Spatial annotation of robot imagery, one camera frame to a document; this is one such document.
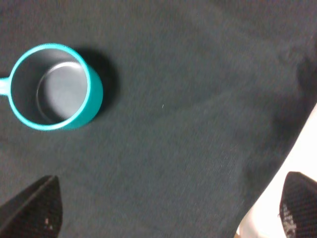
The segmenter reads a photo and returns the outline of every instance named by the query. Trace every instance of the gray cloth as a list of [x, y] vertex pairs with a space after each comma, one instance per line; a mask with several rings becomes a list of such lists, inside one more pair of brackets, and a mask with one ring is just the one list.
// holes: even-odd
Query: gray cloth
[[57, 175], [61, 238], [233, 237], [307, 116], [293, 112], [316, 13], [314, 1], [0, 1], [1, 76], [47, 42], [113, 71], [101, 113], [74, 131], [27, 128], [0, 98], [0, 204]]

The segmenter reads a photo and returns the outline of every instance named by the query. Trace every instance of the black mesh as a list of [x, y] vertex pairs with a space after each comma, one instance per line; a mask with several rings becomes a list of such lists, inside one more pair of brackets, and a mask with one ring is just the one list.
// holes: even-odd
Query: black mesh
[[289, 172], [280, 216], [287, 238], [317, 237], [317, 183], [301, 173]]
[[61, 224], [57, 177], [41, 178], [0, 207], [0, 238], [56, 238]]

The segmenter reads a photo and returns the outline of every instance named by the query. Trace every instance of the teal mug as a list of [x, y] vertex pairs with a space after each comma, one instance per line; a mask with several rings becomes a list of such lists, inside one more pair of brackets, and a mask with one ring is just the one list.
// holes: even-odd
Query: teal mug
[[73, 49], [43, 44], [27, 51], [0, 78], [16, 117], [37, 130], [75, 129], [91, 121], [103, 100], [98, 74]]

